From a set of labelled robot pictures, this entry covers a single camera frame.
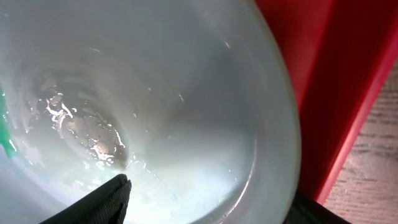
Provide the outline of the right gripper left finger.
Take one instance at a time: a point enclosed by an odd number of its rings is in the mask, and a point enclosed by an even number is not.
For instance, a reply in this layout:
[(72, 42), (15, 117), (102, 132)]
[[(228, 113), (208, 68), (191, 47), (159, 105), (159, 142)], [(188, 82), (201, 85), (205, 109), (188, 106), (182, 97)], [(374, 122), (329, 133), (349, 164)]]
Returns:
[(118, 174), (42, 224), (123, 224), (131, 187), (127, 176)]

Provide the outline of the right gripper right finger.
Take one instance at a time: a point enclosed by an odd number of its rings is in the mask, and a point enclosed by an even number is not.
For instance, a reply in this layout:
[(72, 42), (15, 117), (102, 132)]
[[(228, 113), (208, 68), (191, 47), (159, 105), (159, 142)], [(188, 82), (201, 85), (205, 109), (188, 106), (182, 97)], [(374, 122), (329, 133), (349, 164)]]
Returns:
[(349, 224), (349, 222), (297, 191), (283, 224)]

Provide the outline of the mint green plate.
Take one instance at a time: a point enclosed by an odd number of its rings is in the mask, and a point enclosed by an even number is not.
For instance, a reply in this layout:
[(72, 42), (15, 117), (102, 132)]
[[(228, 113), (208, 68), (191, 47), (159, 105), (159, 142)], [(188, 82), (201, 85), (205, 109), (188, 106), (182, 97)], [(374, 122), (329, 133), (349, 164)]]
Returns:
[(1, 2), (2, 223), (40, 223), (118, 174), (126, 223), (282, 223), (300, 156), (252, 1)]

